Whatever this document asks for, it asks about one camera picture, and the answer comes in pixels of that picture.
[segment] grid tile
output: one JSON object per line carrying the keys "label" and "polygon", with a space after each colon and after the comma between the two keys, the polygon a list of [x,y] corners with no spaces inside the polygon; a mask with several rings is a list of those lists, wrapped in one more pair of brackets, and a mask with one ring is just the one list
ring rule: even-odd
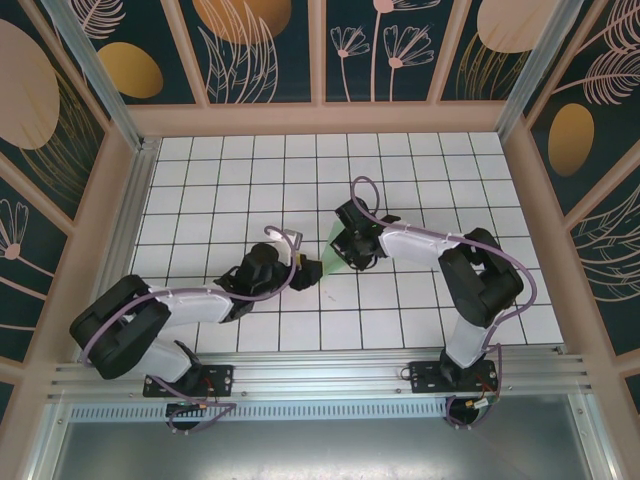
{"label": "grid tile", "polygon": [[[379,215],[446,233],[486,228],[532,269],[535,307],[503,324],[493,343],[562,342],[493,133],[185,137],[165,139],[159,160],[131,262],[153,285],[210,284],[267,241],[267,224],[302,232],[300,253],[318,258],[334,210],[350,197],[348,182],[366,175],[380,192]],[[358,186],[357,195],[373,208],[370,187]],[[524,284],[518,305],[530,295]],[[308,290],[258,302],[239,322],[163,335],[201,353],[441,347],[457,318],[437,266],[382,259],[365,272],[345,266]]]}

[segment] wall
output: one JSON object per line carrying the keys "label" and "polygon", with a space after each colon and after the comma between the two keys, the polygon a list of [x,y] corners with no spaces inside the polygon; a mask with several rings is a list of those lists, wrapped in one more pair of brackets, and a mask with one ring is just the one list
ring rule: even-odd
{"label": "wall", "polygon": [[633,472],[640,471],[640,2],[595,0],[580,16],[505,151],[564,338],[583,354]]}
{"label": "wall", "polygon": [[70,359],[133,153],[30,6],[0,5],[2,478],[18,478],[44,386]]}
{"label": "wall", "polygon": [[141,132],[164,136],[493,130],[556,4],[71,2]]}

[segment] enclosure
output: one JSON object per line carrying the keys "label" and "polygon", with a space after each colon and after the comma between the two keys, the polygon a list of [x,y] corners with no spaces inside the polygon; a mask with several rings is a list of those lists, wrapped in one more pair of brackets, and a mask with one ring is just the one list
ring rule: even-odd
{"label": "enclosure", "polygon": [[[2,477],[635,478],[639,38],[638,0],[3,2]],[[233,366],[236,410],[193,438],[142,375],[78,363],[71,322],[124,275],[211,284],[266,225],[326,258],[360,175],[536,281],[483,426],[403,379],[458,311],[398,259],[164,330]]]}

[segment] green paper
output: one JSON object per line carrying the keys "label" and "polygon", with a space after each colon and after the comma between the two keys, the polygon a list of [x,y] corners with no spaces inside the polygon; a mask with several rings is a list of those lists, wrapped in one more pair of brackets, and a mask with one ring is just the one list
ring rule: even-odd
{"label": "green paper", "polygon": [[322,276],[331,275],[332,273],[336,273],[338,270],[346,267],[347,264],[344,260],[342,260],[338,254],[335,252],[333,248],[331,248],[331,242],[338,236],[338,234],[344,229],[342,222],[340,220],[336,220],[331,228],[331,233],[329,234],[329,240],[327,241],[327,246],[322,252]]}

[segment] floor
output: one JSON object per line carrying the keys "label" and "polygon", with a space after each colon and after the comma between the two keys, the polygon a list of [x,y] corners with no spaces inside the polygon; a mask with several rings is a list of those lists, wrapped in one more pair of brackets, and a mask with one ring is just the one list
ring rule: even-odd
{"label": "floor", "polygon": [[[302,253],[320,258],[333,211],[349,199],[348,182],[358,175],[377,182],[383,211],[442,232],[486,228],[532,269],[536,305],[505,322],[495,342],[562,343],[495,133],[166,138],[132,272],[155,286],[210,283],[267,240],[268,224],[302,232]],[[518,301],[528,295],[525,287]],[[441,347],[457,317],[440,272],[387,259],[367,272],[329,275],[304,292],[286,291],[238,322],[163,335],[200,353]]]}

